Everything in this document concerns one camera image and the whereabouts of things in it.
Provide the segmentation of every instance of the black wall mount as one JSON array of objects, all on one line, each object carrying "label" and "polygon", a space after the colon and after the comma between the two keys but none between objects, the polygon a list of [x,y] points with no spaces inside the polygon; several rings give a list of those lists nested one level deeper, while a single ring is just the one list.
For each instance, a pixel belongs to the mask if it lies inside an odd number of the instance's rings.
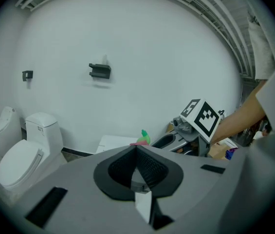
[{"label": "black wall mount", "polygon": [[111,68],[108,65],[90,63],[89,66],[93,69],[90,76],[103,79],[110,78]]},{"label": "black wall mount", "polygon": [[27,81],[27,79],[32,79],[34,75],[33,71],[23,71],[22,72],[22,81]]}]

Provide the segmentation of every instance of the pink object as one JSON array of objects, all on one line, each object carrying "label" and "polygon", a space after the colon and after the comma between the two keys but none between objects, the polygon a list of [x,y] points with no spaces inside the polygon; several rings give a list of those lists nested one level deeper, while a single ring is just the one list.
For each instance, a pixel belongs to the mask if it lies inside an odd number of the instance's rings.
[{"label": "pink object", "polygon": [[136,143],[131,143],[130,146],[132,146],[132,145],[136,145],[136,146],[146,145],[146,146],[149,146],[148,143],[147,143],[147,140],[139,141],[139,142],[136,142]]}]

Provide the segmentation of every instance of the toilet tank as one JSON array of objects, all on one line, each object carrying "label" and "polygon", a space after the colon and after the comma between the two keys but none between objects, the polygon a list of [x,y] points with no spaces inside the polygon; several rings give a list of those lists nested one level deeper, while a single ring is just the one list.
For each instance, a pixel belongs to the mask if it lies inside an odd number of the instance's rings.
[{"label": "toilet tank", "polygon": [[26,118],[27,141],[37,142],[50,153],[60,152],[64,145],[59,124],[54,116],[35,113]]}]

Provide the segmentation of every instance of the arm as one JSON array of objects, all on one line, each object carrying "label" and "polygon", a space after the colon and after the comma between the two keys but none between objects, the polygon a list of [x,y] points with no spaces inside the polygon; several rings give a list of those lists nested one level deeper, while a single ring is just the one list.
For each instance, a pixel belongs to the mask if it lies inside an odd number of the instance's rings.
[{"label": "arm", "polygon": [[212,137],[211,144],[251,127],[265,116],[265,112],[255,96],[265,82],[265,80],[262,80],[244,104],[219,124]]}]

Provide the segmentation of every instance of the toilet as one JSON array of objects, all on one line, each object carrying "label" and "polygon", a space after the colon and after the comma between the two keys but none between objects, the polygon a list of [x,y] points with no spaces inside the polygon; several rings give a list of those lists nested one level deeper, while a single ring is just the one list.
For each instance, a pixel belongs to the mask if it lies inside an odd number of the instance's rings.
[{"label": "toilet", "polygon": [[21,128],[17,112],[14,108],[5,107],[0,116],[0,156],[21,141]]},{"label": "toilet", "polygon": [[63,140],[57,120],[46,113],[26,118],[27,140],[15,144],[0,162],[0,184],[23,193],[62,164]]}]

